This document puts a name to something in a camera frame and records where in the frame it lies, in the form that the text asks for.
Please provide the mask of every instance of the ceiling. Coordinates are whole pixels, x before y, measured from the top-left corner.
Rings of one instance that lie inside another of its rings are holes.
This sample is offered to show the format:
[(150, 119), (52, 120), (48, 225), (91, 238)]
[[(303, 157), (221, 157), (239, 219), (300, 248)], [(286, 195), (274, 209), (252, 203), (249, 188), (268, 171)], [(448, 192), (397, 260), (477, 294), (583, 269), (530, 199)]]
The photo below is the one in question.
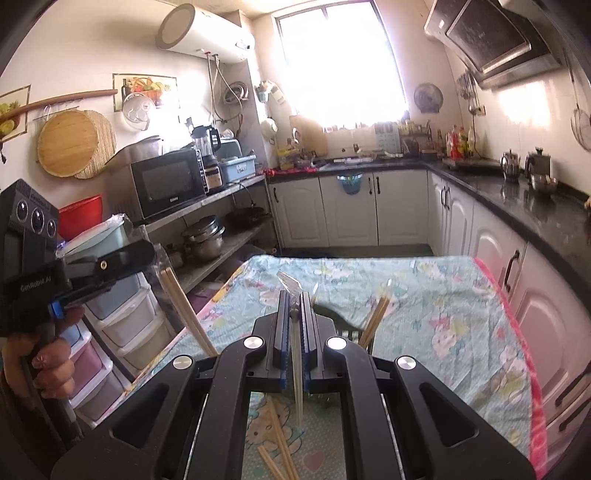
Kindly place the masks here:
[(215, 14), (242, 10), (249, 18), (256, 18), (309, 0), (158, 0), (171, 5), (193, 4)]

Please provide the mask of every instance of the human hand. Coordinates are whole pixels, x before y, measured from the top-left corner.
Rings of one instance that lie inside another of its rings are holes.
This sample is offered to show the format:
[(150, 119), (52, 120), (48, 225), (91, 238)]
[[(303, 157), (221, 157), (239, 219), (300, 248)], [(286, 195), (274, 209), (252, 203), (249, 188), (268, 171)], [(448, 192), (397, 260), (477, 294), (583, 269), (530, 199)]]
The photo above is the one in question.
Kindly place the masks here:
[[(75, 307), (66, 312), (64, 320), (56, 324), (56, 334), (75, 325), (82, 318), (84, 309)], [(8, 386), (17, 397), (28, 402), (31, 397), (25, 374), (22, 371), (21, 357), (29, 355), (39, 341), (39, 336), (29, 333), (14, 333), (4, 348), (2, 360), (4, 362), (4, 376)], [(74, 391), (74, 363), (70, 360), (70, 345), (62, 337), (41, 348), (33, 358), (32, 365), (40, 370), (33, 385), (41, 390), (42, 398), (68, 398)]]

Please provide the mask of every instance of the pot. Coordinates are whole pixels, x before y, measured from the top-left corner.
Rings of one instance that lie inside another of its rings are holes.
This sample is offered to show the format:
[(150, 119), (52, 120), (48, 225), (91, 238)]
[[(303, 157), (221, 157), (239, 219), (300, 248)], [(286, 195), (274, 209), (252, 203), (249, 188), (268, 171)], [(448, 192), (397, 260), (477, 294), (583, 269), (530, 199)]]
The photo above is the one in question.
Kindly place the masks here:
[(201, 243), (211, 237), (219, 229), (217, 217), (209, 215), (203, 217), (197, 223), (188, 227), (181, 236), (184, 238), (185, 244)]
[(222, 254), (222, 235), (226, 227), (221, 227), (212, 236), (203, 242), (192, 242), (191, 252), (197, 260), (209, 262)]

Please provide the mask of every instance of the window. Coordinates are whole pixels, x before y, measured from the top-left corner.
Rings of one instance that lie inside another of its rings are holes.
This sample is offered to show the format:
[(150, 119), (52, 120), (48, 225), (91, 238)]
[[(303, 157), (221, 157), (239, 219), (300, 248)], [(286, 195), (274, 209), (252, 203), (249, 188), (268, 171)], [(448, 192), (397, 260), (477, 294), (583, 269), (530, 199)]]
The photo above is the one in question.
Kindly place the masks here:
[(398, 67), (372, 2), (327, 5), (277, 19), (299, 114), (324, 127), (399, 120)]

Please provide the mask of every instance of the floor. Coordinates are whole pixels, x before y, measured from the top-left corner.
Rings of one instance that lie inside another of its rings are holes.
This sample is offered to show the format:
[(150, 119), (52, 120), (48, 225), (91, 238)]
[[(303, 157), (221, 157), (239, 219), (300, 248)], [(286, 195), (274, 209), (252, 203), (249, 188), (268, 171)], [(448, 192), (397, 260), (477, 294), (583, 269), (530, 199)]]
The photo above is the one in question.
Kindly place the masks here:
[(279, 257), (292, 258), (408, 258), (432, 257), (428, 245), (381, 247), (284, 248)]

